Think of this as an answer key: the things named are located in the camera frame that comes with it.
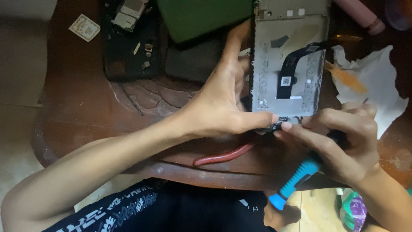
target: right hand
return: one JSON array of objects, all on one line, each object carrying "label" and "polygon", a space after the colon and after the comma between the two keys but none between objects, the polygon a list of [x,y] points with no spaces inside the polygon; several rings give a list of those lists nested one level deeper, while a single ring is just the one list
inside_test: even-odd
[{"label": "right hand", "polygon": [[[319,111],[304,120],[303,126],[283,122],[282,131],[276,131],[274,135],[280,140],[293,137],[315,150],[326,164],[323,169],[325,174],[353,186],[372,170],[379,168],[375,115],[376,107],[349,102],[343,104],[340,111]],[[310,130],[318,126],[345,132],[349,146],[342,150],[332,139]]]}]

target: pink bottle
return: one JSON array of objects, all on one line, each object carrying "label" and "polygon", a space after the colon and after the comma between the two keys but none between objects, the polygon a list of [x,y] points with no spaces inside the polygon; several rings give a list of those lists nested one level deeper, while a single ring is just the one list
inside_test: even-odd
[{"label": "pink bottle", "polygon": [[385,29],[385,24],[359,0],[334,1],[370,35],[377,35]]}]

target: blue screwdriver handle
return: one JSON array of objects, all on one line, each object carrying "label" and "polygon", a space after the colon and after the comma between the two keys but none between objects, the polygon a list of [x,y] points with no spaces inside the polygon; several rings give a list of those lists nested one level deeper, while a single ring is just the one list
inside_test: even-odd
[{"label": "blue screwdriver handle", "polygon": [[[339,146],[342,145],[341,143],[343,139],[346,138],[345,133],[339,130],[332,130],[327,134],[327,136],[333,139]],[[292,193],[304,181],[318,172],[322,166],[322,163],[322,159],[318,153],[315,151],[310,151],[309,156],[303,160],[290,180],[275,195],[269,196],[269,201],[276,207],[276,209],[283,210],[283,206]]]}]

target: brown table surface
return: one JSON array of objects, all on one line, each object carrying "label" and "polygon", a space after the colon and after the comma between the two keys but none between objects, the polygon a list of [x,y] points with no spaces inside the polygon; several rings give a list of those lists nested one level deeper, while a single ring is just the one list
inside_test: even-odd
[{"label": "brown table surface", "polygon": [[[364,2],[382,16],[383,0]],[[142,116],[120,86],[106,80],[101,34],[87,43],[68,30],[81,13],[99,22],[98,8],[98,0],[76,3],[60,0],[51,19],[47,76],[41,98],[44,107],[37,115],[32,131],[32,147],[44,167],[88,142],[131,133],[161,120],[177,111],[199,89],[195,84],[167,76],[124,84],[125,92],[139,105]],[[391,62],[398,71],[396,87],[401,97],[412,97],[410,31],[399,32],[388,27],[381,35],[369,37],[335,6],[332,7],[330,25],[331,36],[349,33],[365,38],[357,44],[344,46],[348,59],[362,58],[373,50],[394,45]],[[327,58],[331,60],[331,57],[332,53],[328,51]],[[331,77],[326,73],[319,108],[338,109],[340,104],[336,95]],[[411,104],[379,141],[380,164],[405,187],[412,183]],[[275,139],[267,139],[230,162],[192,167],[194,159],[234,149],[249,136],[248,133],[234,136],[226,142],[211,138],[189,141],[135,165],[126,173],[141,173],[147,177],[205,187],[279,189],[293,174],[302,157],[288,155],[285,146]],[[301,189],[340,185],[316,174]]]}]

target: tiled floor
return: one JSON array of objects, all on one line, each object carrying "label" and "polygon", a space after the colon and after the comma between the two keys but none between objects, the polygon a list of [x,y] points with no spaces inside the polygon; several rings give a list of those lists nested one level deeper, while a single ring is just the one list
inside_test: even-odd
[{"label": "tiled floor", "polygon": [[[42,169],[30,146],[30,130],[39,110],[35,107],[44,82],[46,36],[24,27],[16,28],[19,25],[6,25],[0,20],[0,201],[14,185]],[[5,52],[11,53],[12,59],[7,59]],[[137,175],[116,176],[75,208],[78,210],[139,180]],[[282,232],[345,232],[335,202],[335,189],[296,192],[289,204],[301,208],[302,218]]]}]

